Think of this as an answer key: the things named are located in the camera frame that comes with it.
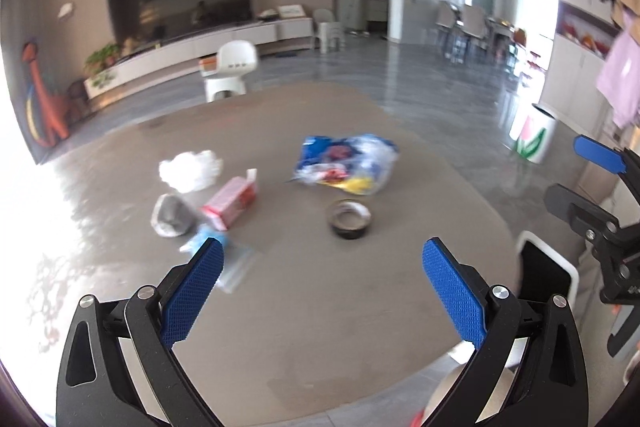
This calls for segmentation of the orange dinosaur toy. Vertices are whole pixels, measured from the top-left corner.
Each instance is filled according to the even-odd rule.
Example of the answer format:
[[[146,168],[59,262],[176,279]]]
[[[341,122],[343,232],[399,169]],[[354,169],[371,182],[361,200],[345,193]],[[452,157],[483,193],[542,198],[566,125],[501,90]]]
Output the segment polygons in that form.
[[[22,52],[22,60],[29,67],[43,120],[44,138],[37,139],[37,142],[41,146],[50,148],[70,136],[66,119],[67,114],[70,113],[70,106],[64,95],[53,94],[46,87],[37,58],[38,46],[32,41],[26,42]]]

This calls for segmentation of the white side cabinet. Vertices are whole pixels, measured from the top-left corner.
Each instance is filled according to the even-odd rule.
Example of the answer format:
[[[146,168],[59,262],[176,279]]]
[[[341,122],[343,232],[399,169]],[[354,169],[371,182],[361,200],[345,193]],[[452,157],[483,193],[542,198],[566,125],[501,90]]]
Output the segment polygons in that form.
[[[618,29],[577,6],[559,3],[540,103],[578,134],[600,133],[608,102],[597,79]]]

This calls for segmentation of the green potted plant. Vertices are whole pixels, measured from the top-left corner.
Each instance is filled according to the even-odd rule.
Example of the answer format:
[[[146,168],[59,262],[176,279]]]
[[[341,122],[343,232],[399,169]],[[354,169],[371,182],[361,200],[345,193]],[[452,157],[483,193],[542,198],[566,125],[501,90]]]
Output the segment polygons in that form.
[[[107,43],[103,48],[92,52],[85,60],[84,66],[90,86],[93,88],[107,86],[114,78],[111,68],[121,57],[122,50],[116,42]]]

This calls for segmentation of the black tape roll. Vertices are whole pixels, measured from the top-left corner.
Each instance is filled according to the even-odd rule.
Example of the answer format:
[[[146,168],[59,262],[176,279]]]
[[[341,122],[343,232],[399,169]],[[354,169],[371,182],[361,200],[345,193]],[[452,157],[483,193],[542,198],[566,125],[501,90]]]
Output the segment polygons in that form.
[[[336,236],[352,241],[367,234],[372,223],[372,212],[358,200],[342,199],[329,205],[326,221]]]

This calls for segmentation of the white framed sign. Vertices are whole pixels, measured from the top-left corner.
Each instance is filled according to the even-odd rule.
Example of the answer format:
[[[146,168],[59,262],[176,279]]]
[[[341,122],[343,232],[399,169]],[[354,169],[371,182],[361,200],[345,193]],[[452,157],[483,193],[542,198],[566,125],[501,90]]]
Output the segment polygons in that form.
[[[301,4],[278,5],[277,12],[281,20],[294,20],[294,18],[304,18],[307,16]]]

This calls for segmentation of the pink hanging clothes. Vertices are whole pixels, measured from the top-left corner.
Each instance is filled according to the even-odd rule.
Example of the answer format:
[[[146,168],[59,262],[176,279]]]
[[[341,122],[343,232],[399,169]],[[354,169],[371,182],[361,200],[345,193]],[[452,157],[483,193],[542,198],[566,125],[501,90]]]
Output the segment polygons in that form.
[[[624,30],[614,40],[597,79],[597,89],[612,107],[612,121],[620,129],[638,120],[639,82],[639,45]]]

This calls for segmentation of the red white slipper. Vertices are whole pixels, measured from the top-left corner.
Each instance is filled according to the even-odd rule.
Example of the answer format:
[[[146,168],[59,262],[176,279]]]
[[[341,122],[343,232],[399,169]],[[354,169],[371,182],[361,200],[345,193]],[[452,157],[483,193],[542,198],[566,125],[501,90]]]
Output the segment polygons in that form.
[[[410,423],[410,427],[421,427],[426,418],[426,410],[422,410],[416,414]]]

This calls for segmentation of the pink carton box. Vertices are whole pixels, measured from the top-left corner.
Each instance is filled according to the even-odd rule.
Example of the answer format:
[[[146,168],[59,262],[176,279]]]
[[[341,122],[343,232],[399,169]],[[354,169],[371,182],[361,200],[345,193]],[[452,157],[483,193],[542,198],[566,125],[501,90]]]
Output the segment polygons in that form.
[[[217,231],[227,232],[257,197],[257,170],[247,169],[221,187],[202,207],[205,218]]]

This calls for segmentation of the white plastic bag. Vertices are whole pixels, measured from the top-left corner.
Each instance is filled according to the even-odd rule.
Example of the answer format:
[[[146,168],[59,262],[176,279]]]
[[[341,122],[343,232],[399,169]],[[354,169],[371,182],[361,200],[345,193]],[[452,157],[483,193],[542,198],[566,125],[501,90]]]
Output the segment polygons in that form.
[[[183,152],[158,164],[160,179],[174,191],[189,194],[214,185],[224,161],[212,150]]]

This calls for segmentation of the blue white snack bag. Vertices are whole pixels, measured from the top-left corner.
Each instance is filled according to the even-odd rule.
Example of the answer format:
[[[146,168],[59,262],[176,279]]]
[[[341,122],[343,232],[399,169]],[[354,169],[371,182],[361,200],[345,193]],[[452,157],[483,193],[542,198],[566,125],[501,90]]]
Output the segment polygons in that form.
[[[292,179],[335,187],[357,196],[373,195],[390,179],[398,157],[394,142],[371,133],[345,138],[309,135]]]

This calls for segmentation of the white square trash bin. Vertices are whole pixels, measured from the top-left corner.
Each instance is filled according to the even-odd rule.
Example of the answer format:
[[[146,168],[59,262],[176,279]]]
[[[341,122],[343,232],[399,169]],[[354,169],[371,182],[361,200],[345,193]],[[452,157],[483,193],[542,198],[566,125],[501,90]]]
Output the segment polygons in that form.
[[[579,285],[577,269],[565,257],[531,231],[523,231],[516,241],[518,286],[516,291],[506,286],[510,294],[527,301],[532,323],[526,326],[527,336],[516,337],[506,359],[506,369],[515,373],[525,357],[530,340],[544,338],[547,305],[554,296],[563,297],[567,308],[574,305]]]

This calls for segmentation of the cloud wall decoration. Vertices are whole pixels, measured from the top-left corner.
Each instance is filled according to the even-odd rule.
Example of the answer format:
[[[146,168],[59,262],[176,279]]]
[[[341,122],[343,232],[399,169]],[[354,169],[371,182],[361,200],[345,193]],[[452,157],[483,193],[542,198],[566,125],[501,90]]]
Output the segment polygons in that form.
[[[75,5],[73,2],[64,3],[60,9],[58,10],[58,19],[66,20],[66,18],[71,17],[75,12]]]

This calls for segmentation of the grey stacked stools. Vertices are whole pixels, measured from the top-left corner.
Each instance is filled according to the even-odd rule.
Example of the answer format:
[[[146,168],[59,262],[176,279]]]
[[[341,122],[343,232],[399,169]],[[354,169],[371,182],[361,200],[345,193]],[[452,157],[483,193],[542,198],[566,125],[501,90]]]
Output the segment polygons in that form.
[[[314,35],[311,37],[311,47],[319,43],[321,54],[327,54],[330,49],[344,50],[346,46],[345,33],[342,24],[329,9],[316,9],[312,13]]]

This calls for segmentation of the white plastic kid chair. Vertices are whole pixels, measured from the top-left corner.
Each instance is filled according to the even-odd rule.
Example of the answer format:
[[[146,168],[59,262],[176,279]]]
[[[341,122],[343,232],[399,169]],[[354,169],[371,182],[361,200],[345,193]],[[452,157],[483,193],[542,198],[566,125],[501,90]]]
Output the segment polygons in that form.
[[[215,55],[198,60],[204,79],[206,102],[216,100],[223,94],[226,98],[247,92],[244,77],[258,67],[256,46],[246,40],[225,43]]]

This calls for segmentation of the tulip pattern round bin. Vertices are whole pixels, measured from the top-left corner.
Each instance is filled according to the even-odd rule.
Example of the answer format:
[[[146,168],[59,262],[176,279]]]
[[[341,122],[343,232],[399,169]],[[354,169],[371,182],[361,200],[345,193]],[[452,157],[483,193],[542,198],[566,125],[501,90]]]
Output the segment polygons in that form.
[[[510,131],[512,150],[522,159],[540,165],[552,143],[557,123],[558,120],[548,109],[532,104],[514,119]]]

